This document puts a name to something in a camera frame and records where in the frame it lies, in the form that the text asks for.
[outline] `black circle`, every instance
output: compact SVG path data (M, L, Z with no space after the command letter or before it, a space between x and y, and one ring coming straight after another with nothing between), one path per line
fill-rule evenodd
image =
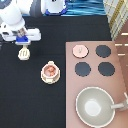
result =
M96 54L102 58L106 58L111 55L111 49L106 45L99 45L96 48Z
M115 72L114 66L109 62L102 62L98 66L100 74L103 76L112 76Z
M75 72L79 76L82 76L82 77L87 76L89 75L90 71L91 71L91 68L89 64L87 64L86 62L79 62L75 66Z

